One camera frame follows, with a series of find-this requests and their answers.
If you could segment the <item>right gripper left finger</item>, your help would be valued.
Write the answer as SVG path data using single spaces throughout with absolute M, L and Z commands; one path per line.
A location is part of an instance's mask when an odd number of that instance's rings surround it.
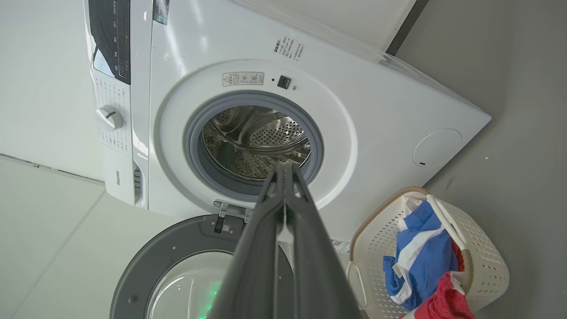
M 284 226 L 285 166 L 277 164 L 257 198 L 209 319 L 275 319 L 278 235 Z

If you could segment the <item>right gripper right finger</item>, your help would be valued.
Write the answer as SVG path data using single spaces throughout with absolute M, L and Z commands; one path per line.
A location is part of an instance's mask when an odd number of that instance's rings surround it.
M 299 168 L 283 166 L 286 226 L 294 240 L 295 316 L 361 319 L 362 312 Z

